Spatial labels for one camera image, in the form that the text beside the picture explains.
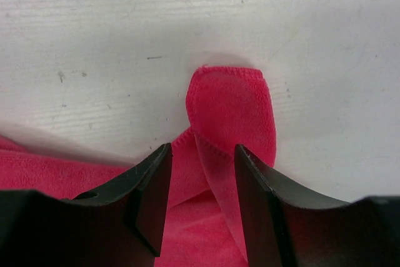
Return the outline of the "pink towel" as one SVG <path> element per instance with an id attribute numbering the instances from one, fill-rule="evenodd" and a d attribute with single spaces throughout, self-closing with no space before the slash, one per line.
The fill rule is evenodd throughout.
<path id="1" fill-rule="evenodd" d="M 246 266 L 234 171 L 243 144 L 264 162 L 276 157 L 267 84 L 257 69 L 201 67 L 186 96 L 190 126 L 172 142 L 172 175 L 161 257 L 156 266 Z M 122 166 L 32 154 L 1 139 L 1 188 L 72 198 L 113 179 Z"/>

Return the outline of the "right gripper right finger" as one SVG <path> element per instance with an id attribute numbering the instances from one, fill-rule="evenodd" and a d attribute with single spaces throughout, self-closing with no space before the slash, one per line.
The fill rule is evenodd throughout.
<path id="1" fill-rule="evenodd" d="M 242 145 L 234 167 L 250 266 L 398 266 L 399 197 L 313 191 Z"/>

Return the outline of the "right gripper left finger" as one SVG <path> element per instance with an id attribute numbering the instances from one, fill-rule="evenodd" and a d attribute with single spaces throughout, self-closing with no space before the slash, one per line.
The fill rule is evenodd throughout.
<path id="1" fill-rule="evenodd" d="M 161 253 L 173 152 L 73 199 L 1 191 L 2 266 L 153 266 Z"/>

